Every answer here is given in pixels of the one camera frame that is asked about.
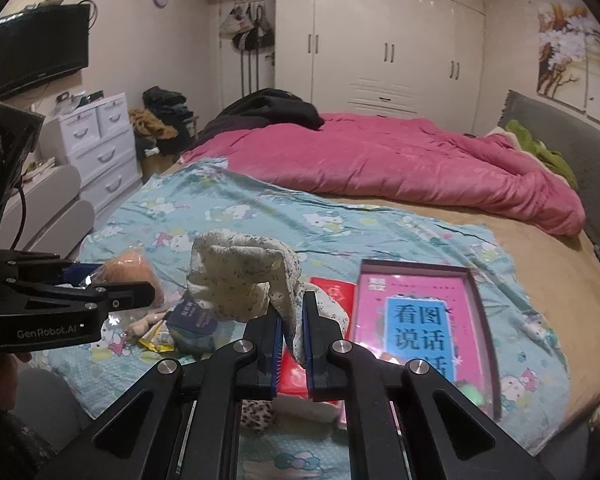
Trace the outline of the person's hand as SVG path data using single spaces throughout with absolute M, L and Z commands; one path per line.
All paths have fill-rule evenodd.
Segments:
M 0 411 L 12 410 L 16 403 L 18 370 L 30 362 L 30 352 L 0 354 Z

